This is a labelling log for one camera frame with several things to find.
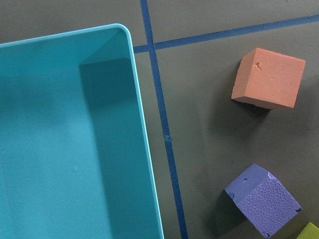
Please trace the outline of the teal plastic bin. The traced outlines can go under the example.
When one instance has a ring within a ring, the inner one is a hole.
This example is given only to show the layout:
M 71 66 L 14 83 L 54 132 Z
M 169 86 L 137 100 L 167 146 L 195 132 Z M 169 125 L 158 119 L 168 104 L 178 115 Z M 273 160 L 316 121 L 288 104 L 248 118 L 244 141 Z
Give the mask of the teal plastic bin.
M 0 46 L 0 236 L 163 238 L 125 26 Z

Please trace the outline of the orange foam block left side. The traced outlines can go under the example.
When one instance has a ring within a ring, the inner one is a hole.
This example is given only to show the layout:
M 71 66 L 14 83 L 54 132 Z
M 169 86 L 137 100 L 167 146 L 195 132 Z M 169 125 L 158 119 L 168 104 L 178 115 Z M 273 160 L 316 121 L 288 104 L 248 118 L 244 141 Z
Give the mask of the orange foam block left side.
M 303 59 L 256 48 L 240 62 L 231 99 L 268 110 L 295 107 Z

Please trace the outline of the purple foam block left side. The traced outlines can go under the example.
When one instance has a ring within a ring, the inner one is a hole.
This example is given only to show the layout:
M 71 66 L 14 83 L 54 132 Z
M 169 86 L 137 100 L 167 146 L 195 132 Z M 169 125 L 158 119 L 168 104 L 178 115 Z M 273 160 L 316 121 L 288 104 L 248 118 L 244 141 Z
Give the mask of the purple foam block left side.
M 225 189 L 241 213 L 269 239 L 301 210 L 301 205 L 269 172 L 252 164 Z

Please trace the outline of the yellow foam block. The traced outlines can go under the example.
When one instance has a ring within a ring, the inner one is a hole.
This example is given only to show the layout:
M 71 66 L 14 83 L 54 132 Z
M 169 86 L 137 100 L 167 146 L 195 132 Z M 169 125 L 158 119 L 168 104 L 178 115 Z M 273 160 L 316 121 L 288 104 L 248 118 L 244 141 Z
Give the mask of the yellow foam block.
M 319 239 L 319 228 L 309 222 L 297 236 L 297 239 Z

